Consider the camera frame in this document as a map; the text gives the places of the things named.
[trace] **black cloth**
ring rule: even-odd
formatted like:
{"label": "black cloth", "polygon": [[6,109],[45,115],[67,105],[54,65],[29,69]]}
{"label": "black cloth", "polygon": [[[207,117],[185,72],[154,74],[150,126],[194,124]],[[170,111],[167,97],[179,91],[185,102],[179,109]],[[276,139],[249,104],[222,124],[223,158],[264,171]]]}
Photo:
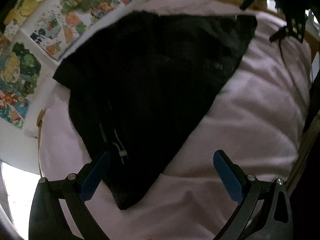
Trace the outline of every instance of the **black cloth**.
{"label": "black cloth", "polygon": [[320,111],[320,75],[317,75],[310,89],[310,105],[303,132],[307,132],[313,119]]}
{"label": "black cloth", "polygon": [[[71,89],[69,115],[89,155],[113,153],[103,180],[120,209],[137,203],[179,151],[237,69],[256,26],[254,16],[133,12],[63,60],[54,78]],[[119,145],[114,129],[124,161],[112,144]]]}

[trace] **pink bed sheet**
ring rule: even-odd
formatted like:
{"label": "pink bed sheet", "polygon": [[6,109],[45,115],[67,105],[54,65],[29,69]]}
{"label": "pink bed sheet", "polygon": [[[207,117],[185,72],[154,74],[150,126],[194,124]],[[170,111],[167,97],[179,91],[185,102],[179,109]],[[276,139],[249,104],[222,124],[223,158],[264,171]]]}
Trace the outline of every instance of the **pink bed sheet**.
{"label": "pink bed sheet", "polygon": [[[139,9],[161,15],[243,13],[214,0],[151,0]],[[291,38],[282,42],[297,90],[278,43],[268,41],[284,22],[262,12],[244,13],[255,14],[258,27],[238,70],[145,197],[121,211],[100,183],[86,202],[111,240],[213,239],[236,208],[212,165],[218,149],[247,174],[267,181],[288,179],[309,103],[310,48]],[[69,90],[57,85],[43,118],[39,159],[49,180],[63,179],[90,162],[68,116],[68,99]],[[72,231],[81,236],[62,206]]]}

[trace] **white wall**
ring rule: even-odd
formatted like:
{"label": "white wall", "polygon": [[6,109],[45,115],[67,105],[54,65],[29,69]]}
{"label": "white wall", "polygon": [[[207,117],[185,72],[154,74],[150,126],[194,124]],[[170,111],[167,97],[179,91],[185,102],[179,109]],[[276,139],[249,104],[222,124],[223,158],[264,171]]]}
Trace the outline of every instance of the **white wall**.
{"label": "white wall", "polygon": [[39,174],[38,140],[0,118],[0,160],[18,169]]}
{"label": "white wall", "polygon": [[312,63],[312,74],[311,78],[313,76],[313,80],[316,78],[318,72],[319,72],[320,64],[319,64],[319,53],[317,52],[315,60]]}

